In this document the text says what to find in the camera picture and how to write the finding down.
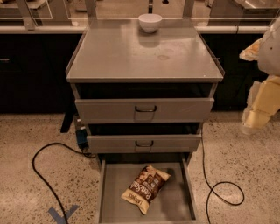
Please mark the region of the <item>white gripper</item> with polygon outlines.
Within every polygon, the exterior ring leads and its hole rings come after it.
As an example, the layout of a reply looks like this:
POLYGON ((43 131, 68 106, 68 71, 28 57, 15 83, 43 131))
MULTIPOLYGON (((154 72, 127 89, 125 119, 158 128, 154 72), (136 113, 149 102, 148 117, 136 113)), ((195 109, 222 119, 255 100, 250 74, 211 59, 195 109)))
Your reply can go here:
MULTIPOLYGON (((258 60, 259 38, 242 50, 239 58, 246 61, 258 60)), ((261 129, 280 109, 280 77, 269 75, 263 82, 254 81, 247 98, 247 107, 241 117, 241 132, 252 135, 261 129)))

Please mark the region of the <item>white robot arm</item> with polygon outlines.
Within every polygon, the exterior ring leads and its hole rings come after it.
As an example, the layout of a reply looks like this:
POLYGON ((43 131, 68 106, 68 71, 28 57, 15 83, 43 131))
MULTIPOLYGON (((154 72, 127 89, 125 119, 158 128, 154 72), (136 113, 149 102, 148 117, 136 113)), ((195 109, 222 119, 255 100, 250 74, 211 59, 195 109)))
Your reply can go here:
POLYGON ((248 93, 241 131, 250 135, 263 128, 280 109, 280 17, 260 39, 240 53, 240 58, 256 60, 259 70, 268 75, 263 82, 254 81, 248 93))

